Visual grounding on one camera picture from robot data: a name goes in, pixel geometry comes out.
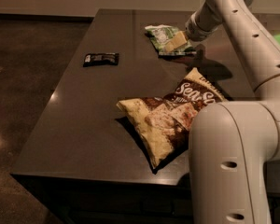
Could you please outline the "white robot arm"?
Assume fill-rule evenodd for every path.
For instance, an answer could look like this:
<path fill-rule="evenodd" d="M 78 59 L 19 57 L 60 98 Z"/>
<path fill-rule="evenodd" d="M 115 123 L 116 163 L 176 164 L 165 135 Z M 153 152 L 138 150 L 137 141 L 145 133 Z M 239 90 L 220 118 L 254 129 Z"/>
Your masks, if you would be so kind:
<path fill-rule="evenodd" d="M 189 133 L 194 224 L 272 224 L 263 166 L 280 160 L 280 44 L 253 0 L 205 0 L 186 23 L 192 41 L 224 26 L 256 96 L 203 108 Z"/>

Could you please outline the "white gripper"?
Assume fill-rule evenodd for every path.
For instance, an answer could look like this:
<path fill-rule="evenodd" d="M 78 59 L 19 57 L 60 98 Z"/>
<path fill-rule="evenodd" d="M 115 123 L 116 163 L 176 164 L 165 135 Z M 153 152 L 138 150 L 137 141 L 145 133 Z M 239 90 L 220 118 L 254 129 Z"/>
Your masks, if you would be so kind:
<path fill-rule="evenodd" d="M 192 41 L 204 41 L 207 37 L 209 37 L 213 32 L 217 30 L 215 27 L 210 31 L 205 31 L 202 29 L 195 20 L 195 14 L 192 14 L 188 21 L 185 24 L 186 30 L 179 31 L 175 34 L 175 36 L 165 45 L 164 50 L 166 52 L 172 52 L 177 47 L 183 46 L 187 43 L 188 38 Z"/>

